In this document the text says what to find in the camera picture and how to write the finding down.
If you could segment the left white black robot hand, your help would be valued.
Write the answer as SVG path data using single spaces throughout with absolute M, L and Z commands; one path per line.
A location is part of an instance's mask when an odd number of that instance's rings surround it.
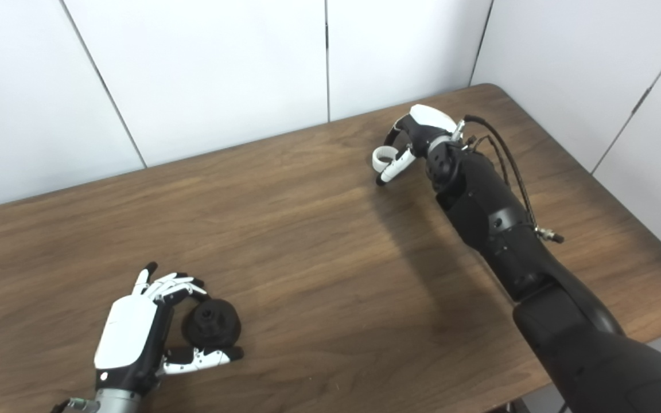
M 216 368 L 244 357 L 235 307 L 212 298 L 204 282 L 183 272 L 137 275 L 131 293 L 110 307 L 95 351 L 95 396 L 53 407 L 83 412 L 137 412 L 165 376 Z

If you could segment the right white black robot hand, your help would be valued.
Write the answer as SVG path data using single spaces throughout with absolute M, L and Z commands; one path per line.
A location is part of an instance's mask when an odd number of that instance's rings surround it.
M 456 122 L 433 107 L 413 105 L 409 113 L 394 122 L 382 146 L 372 153 L 372 167 L 378 173 L 376 185 L 386 185 L 416 159 L 427 159 L 438 147 L 461 143 L 465 125 L 463 120 Z M 400 133 L 406 133 L 410 141 L 403 150 L 394 148 Z

